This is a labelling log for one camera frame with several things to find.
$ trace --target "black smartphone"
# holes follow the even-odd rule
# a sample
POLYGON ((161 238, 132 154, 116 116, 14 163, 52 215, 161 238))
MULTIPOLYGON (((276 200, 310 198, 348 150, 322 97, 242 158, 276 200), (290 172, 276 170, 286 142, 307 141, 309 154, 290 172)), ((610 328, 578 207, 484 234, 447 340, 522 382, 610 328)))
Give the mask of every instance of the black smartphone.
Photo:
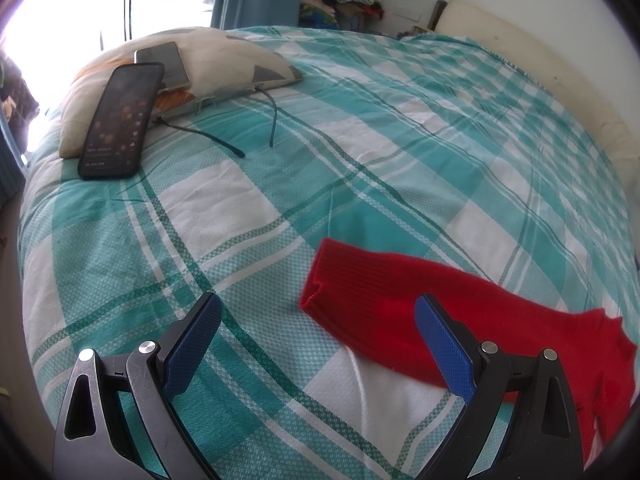
POLYGON ((82 178, 125 178, 138 171, 163 75, 162 63, 127 64, 113 71, 84 140, 78 162, 82 178))
POLYGON ((184 68, 180 50, 175 41, 162 43, 148 48, 141 48, 135 53, 136 63, 158 62, 164 64, 161 92, 187 89, 191 86, 189 76, 184 68))

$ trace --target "teal and white checkered blanket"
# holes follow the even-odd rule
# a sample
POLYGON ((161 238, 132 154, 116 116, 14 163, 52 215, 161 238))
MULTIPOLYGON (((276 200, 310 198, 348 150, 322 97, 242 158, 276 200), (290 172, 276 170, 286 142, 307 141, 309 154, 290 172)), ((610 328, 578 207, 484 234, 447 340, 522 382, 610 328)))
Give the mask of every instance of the teal and white checkered blanket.
POLYGON ((354 355, 299 310, 326 236, 443 262, 550 308, 602 306, 639 342, 618 178, 521 70, 437 35, 239 34, 305 76, 273 91, 273 148, 273 109, 255 94, 192 119, 246 158, 155 128, 137 176, 84 182, 76 160, 57 156, 52 117, 19 249, 28 349, 53 421, 79 350, 132 351, 215 290, 223 323, 175 407, 223 479, 413 477, 462 400, 354 355))

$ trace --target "headboard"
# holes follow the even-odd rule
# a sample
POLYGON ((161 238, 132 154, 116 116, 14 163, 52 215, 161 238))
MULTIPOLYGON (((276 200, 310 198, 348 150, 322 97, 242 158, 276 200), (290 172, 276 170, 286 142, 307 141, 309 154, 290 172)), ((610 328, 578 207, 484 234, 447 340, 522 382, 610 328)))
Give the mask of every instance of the headboard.
POLYGON ((461 0, 451 0, 446 5, 439 0, 430 25, 440 34, 471 38, 529 73, 599 143, 623 185, 626 187, 635 179, 640 172, 640 142, 611 104, 548 46, 515 25, 461 0))

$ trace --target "blue gripper pad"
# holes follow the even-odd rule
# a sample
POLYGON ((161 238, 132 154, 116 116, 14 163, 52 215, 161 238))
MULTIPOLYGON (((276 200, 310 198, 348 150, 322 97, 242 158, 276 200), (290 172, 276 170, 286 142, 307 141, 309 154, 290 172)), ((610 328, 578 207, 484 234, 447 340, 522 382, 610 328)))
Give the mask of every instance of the blue gripper pad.
POLYGON ((222 301, 213 294, 164 363, 166 382, 163 393, 168 402, 189 387, 221 320, 222 301))
POLYGON ((471 402, 476 391, 471 359, 433 305, 423 296, 415 301, 415 325, 440 369, 449 390, 471 402))

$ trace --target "red fabric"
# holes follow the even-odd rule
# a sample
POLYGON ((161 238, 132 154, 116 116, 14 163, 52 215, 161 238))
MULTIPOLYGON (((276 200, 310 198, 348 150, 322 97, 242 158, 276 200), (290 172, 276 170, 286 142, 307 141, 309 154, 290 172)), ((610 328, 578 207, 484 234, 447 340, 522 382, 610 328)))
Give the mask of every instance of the red fabric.
POLYGON ((371 253, 326 238, 316 254, 300 307, 339 341, 418 380, 446 386, 414 321, 421 294, 435 295, 449 315, 505 352, 559 355, 574 396, 586 460, 594 419, 603 441, 625 420, 634 392, 636 346, 622 318, 602 309, 557 312, 442 264, 371 253))
POLYGON ((359 4, 362 10, 364 10, 369 16, 375 16, 377 19, 381 20, 385 16, 385 11, 378 4, 377 7, 372 7, 370 5, 359 4))

